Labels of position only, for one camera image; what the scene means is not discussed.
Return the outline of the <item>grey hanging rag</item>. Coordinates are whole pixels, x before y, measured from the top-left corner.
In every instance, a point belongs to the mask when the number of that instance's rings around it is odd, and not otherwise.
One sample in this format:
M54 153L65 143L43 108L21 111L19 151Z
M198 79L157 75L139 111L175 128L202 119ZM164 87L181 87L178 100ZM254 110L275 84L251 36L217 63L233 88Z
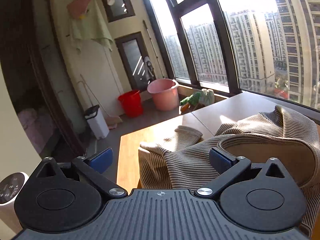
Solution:
M144 66L145 66L145 77L148 81L153 81L155 79L155 73L148 56L144 57Z

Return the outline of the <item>green plush toy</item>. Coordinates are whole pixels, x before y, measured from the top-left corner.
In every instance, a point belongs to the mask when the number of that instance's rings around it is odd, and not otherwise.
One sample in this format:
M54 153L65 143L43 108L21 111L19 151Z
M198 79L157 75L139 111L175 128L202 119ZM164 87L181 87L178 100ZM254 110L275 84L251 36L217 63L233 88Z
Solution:
M212 105L215 102L214 91L212 89L202 89L180 101L180 111L182 113L201 109Z

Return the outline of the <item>red plastic bucket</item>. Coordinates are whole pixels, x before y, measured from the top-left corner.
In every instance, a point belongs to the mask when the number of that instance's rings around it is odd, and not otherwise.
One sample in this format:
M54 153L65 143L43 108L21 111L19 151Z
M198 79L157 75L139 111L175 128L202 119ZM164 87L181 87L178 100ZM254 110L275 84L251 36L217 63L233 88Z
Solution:
M118 101L129 118L135 118L143 114L143 106L138 89L121 94L118 97Z

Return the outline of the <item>green hanging towel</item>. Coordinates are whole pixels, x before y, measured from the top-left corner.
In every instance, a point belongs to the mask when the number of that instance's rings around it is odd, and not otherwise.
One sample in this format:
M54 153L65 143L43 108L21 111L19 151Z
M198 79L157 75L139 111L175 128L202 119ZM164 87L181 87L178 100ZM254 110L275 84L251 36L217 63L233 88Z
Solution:
M82 43L92 40L112 51L113 39L96 0L91 0L87 11L80 18L70 16L70 35L72 46L81 54Z

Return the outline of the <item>beige striped knit sweater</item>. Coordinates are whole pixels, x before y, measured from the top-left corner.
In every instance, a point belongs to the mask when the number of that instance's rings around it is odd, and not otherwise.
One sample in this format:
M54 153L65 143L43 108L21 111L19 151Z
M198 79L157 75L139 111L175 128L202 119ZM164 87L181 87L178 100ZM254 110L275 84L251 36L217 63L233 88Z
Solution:
M218 177L209 151L217 147L254 163L278 158L307 201L302 230L311 235L319 215L319 135L306 116L276 106L237 122L225 123L202 140L192 127L178 126L165 139L142 142L138 149L140 183L145 189L195 190Z

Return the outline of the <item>pink plastic basin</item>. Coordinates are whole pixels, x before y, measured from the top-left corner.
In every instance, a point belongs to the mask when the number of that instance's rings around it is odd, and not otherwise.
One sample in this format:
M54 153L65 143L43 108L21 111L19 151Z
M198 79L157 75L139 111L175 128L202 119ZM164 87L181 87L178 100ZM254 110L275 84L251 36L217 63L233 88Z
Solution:
M157 110L171 111L179 106L178 86L172 79L157 79L148 84L147 91Z

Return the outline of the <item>white cylindrical air purifier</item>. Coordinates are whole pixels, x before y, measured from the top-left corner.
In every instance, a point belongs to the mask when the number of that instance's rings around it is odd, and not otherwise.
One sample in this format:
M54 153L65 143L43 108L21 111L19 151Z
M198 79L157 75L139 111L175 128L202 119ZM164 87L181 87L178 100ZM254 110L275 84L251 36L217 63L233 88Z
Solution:
M27 182L29 176L24 172L16 172L8 175L1 181L0 191L0 212L1 220L14 232L22 230L17 218L14 204L17 195Z

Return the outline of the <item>white trash bin black lid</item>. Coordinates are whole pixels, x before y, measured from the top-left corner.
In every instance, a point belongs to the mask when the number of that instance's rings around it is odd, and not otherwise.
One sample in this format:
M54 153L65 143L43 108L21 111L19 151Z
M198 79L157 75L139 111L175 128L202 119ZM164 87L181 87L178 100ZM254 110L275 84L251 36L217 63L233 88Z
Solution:
M86 109L84 112L84 117L97 140L104 139L108 136L109 129L99 105L95 105Z

